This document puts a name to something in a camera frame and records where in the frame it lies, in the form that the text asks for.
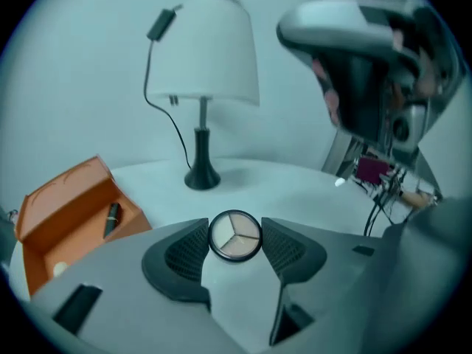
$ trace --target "white round table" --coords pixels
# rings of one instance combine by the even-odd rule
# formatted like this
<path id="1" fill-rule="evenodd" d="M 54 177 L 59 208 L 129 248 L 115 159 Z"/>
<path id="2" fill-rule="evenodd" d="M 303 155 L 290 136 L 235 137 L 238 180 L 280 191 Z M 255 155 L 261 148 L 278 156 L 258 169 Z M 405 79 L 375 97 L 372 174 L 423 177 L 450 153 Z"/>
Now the white round table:
<path id="1" fill-rule="evenodd" d="M 336 177 L 302 167 L 241 159 L 213 159 L 221 183 L 196 191 L 184 183 L 182 163 L 152 162 L 112 170 L 119 187 L 144 211 L 154 229 L 208 218 L 240 209 L 261 217 L 362 235 L 374 202 L 356 184 L 335 186 Z M 379 214 L 372 236 L 390 224 Z M 225 263 L 210 250 L 202 285 L 212 300 L 212 316 L 250 353 L 268 348 L 280 281 L 263 251 L 241 264 Z M 22 247 L 17 243 L 10 264 L 10 285 L 18 297 L 29 299 Z"/>

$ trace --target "cable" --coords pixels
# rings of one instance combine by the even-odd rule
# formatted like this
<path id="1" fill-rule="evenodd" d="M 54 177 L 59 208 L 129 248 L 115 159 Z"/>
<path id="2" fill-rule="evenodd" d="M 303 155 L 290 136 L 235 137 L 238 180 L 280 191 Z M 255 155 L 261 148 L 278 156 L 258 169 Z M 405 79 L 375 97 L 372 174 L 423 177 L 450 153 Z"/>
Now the cable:
<path id="1" fill-rule="evenodd" d="M 390 202 L 390 206 L 389 206 L 389 214 L 388 216 L 389 217 L 392 217 L 392 213 L 393 213 L 393 206 L 395 205 L 395 203 L 398 201 L 398 193 L 395 193 L 395 199 L 393 201 Z"/>
<path id="2" fill-rule="evenodd" d="M 370 198 L 370 197 L 372 197 L 372 194 L 377 189 L 377 187 L 372 182 L 368 182 L 368 184 L 370 186 L 370 194 L 369 194 L 369 198 Z"/>
<path id="3" fill-rule="evenodd" d="M 392 199 L 392 196 L 387 193 L 387 195 L 386 195 L 385 200 L 383 201 L 383 203 L 378 205 L 379 208 L 378 208 L 377 214 L 375 214 L 375 217 L 372 219 L 372 223 L 370 224 L 370 229 L 369 229 L 369 234 L 368 234 L 368 236 L 370 236 L 370 235 L 372 234 L 372 228 L 374 227 L 375 220 L 377 219 L 378 214 L 380 213 L 380 211 L 383 211 L 383 213 L 384 213 L 385 216 L 386 216 L 384 207 L 386 206 L 387 203 L 389 203 L 389 200 L 390 200 L 390 199 Z"/>
<path id="4" fill-rule="evenodd" d="M 369 192 L 367 191 L 366 187 L 362 184 L 362 182 L 357 182 L 356 180 L 354 180 L 354 184 L 359 185 L 360 187 L 362 187 L 362 189 L 366 191 L 366 194 L 369 194 Z"/>
<path id="5" fill-rule="evenodd" d="M 164 113 L 165 115 L 167 115 L 169 117 L 169 119 L 172 121 L 172 124 L 174 125 L 174 127 L 176 128 L 176 131 L 177 131 L 177 134 L 178 134 L 178 137 L 180 139 L 180 143 L 182 143 L 182 147 L 184 148 L 184 152 L 185 152 L 185 161 L 187 162 L 187 165 L 190 169 L 192 169 L 192 167 L 190 166 L 189 164 L 189 157 L 187 155 L 187 147 L 185 147 L 185 143 L 184 143 L 184 139 L 182 138 L 182 135 L 180 134 L 180 130 L 178 129 L 177 127 L 177 124 L 174 122 L 174 120 L 172 119 L 172 117 L 170 116 L 169 113 L 167 113 L 163 108 L 157 106 L 157 105 L 154 105 L 153 103 L 151 103 L 148 99 L 148 79 L 149 79 L 149 68 L 150 68 L 150 59 L 151 59 L 151 55 L 153 53 L 153 45 L 154 45 L 154 41 L 151 41 L 150 42 L 150 46 L 149 46 L 149 53 L 147 54 L 147 65 L 146 65 L 146 75 L 145 75 L 145 84 L 144 84 L 144 90 L 143 90 L 143 94 L 145 96 L 145 100 L 146 102 L 152 106 L 153 108 L 161 111 L 162 113 Z"/>
<path id="6" fill-rule="evenodd" d="M 397 174 L 400 172 L 400 170 L 398 170 L 392 177 L 392 180 L 394 181 L 395 178 L 397 177 Z M 379 203 L 378 207 L 379 207 L 379 210 L 377 211 L 377 214 L 375 214 L 375 217 L 372 219 L 372 223 L 370 224 L 370 230 L 369 230 L 369 236 L 372 234 L 372 228 L 374 227 L 374 223 L 375 223 L 375 220 L 377 219 L 378 217 L 378 214 L 380 213 L 380 211 L 383 211 L 383 213 L 385 214 L 385 216 L 387 217 L 387 219 L 389 219 L 389 222 L 391 224 L 393 224 L 393 222 L 390 220 L 390 218 L 387 216 L 386 212 L 385 212 L 385 209 L 384 207 L 386 206 L 386 204 L 388 204 L 394 195 L 397 194 L 397 191 L 398 189 L 400 188 L 401 184 L 403 183 L 403 180 L 405 179 L 405 175 L 406 175 L 406 170 L 403 172 L 403 175 L 398 179 L 398 186 L 395 188 L 395 190 L 393 190 L 393 187 L 395 186 L 395 182 L 391 182 L 390 185 L 389 185 L 389 190 L 386 194 L 386 197 L 385 199 L 383 200 L 383 203 Z"/>
<path id="7" fill-rule="evenodd" d="M 380 201 L 382 201 L 382 198 L 385 196 L 385 194 L 387 194 L 387 197 L 388 197 L 388 195 L 392 191 L 392 188 L 393 188 L 393 185 L 394 185 L 393 181 L 396 179 L 396 177 L 398 176 L 398 173 L 400 171 L 401 171 L 401 168 L 398 168 L 396 170 L 396 172 L 394 173 L 394 175 L 392 177 L 392 181 L 390 182 L 390 185 L 389 185 L 389 189 L 388 190 L 382 190 L 380 195 L 378 196 L 378 198 L 374 200 L 374 202 L 375 202 L 374 207 L 372 208 L 372 210 L 370 210 L 370 214 L 369 214 L 369 217 L 367 218 L 366 226 L 364 227 L 364 236 L 367 236 L 369 228 L 370 228 L 370 231 L 372 231 L 372 226 L 373 225 L 370 226 L 371 225 L 370 219 L 372 219 L 372 216 L 374 215 L 375 208 L 378 207 L 379 211 L 383 208 L 383 206 L 380 205 Z"/>

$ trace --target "black lamp stem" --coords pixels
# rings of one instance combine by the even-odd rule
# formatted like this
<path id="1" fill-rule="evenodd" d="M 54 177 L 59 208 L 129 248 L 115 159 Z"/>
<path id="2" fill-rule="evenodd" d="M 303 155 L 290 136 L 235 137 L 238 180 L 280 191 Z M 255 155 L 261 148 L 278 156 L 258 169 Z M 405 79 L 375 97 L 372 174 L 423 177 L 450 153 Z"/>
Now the black lamp stem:
<path id="1" fill-rule="evenodd" d="M 195 129 L 195 161 L 185 176 L 185 184 L 194 190 L 212 189 L 221 177 L 209 160 L 209 129 L 207 128 L 208 97 L 200 99 L 200 127 Z"/>

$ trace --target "orange box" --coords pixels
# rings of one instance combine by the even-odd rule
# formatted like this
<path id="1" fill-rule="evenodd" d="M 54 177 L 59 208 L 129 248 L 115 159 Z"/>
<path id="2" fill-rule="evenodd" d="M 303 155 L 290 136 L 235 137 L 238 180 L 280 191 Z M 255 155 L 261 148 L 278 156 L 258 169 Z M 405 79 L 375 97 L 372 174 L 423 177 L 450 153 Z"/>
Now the orange box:
<path id="1" fill-rule="evenodd" d="M 112 203 L 119 225 L 103 237 Z M 53 278 L 55 264 L 72 265 L 104 243 L 150 230 L 143 211 L 115 184 L 99 156 L 60 174 L 24 198 L 15 235 L 23 243 L 29 294 Z"/>

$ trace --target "lamp cord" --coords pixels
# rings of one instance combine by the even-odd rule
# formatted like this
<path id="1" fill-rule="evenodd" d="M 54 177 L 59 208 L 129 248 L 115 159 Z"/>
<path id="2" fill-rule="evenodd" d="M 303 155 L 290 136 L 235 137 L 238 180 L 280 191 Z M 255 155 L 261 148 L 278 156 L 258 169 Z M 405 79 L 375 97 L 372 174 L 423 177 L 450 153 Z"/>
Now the lamp cord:
<path id="1" fill-rule="evenodd" d="M 182 143 L 182 147 L 184 148 L 184 152 L 185 152 L 185 161 L 187 162 L 187 166 L 189 167 L 189 169 L 192 169 L 192 167 L 190 166 L 190 163 L 189 163 L 189 157 L 187 155 L 187 147 L 185 147 L 185 143 L 184 143 L 184 139 L 182 138 L 182 135 L 180 134 L 180 130 L 178 129 L 177 127 L 177 124 L 175 123 L 175 121 L 173 120 L 173 118 L 170 116 L 170 114 L 164 110 L 163 108 L 157 106 L 157 105 L 154 105 L 151 101 L 149 101 L 148 99 L 148 79 L 149 79 L 149 69 L 150 69 L 150 60 L 151 60 L 151 55 L 153 53 L 153 45 L 154 45 L 154 41 L 151 41 L 150 42 L 150 46 L 149 46 L 149 52 L 147 54 L 147 64 L 146 64 L 146 75 L 145 75 L 145 84 L 144 84 L 144 89 L 143 89 L 143 94 L 145 96 L 145 100 L 146 102 L 148 103 L 148 105 L 152 106 L 153 108 L 161 111 L 162 113 L 164 113 L 165 115 L 167 115 L 169 117 L 169 119 L 171 120 L 172 124 L 174 125 L 174 127 L 176 128 L 176 131 L 177 131 L 177 134 L 178 134 L 178 137 L 180 139 L 180 143 Z"/>

